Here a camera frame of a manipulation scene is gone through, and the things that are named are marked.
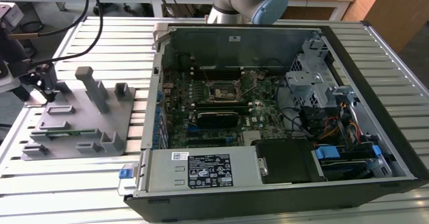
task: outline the power supply label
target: power supply label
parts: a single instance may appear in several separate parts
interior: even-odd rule
[[[229,154],[189,156],[188,169],[192,189],[234,186]]]

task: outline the aluminum workbench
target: aluminum workbench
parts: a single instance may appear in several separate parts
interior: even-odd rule
[[[154,56],[153,26],[158,22],[202,23],[201,19],[105,18],[105,32],[93,52],[57,63],[58,77],[71,88],[79,66],[94,68],[106,87],[137,87],[126,155],[26,162],[22,149],[38,124],[42,107],[25,108],[0,147],[0,223],[148,223],[118,195],[118,170],[140,160],[149,79]],[[279,24],[303,21],[280,21]],[[395,121],[429,166],[429,92],[385,45],[372,27],[355,22],[307,21],[333,28]],[[87,49],[99,28],[89,17],[73,28],[57,56]],[[345,76],[337,70],[343,80]],[[388,195],[359,208],[246,216],[189,223],[429,223],[429,185]]]

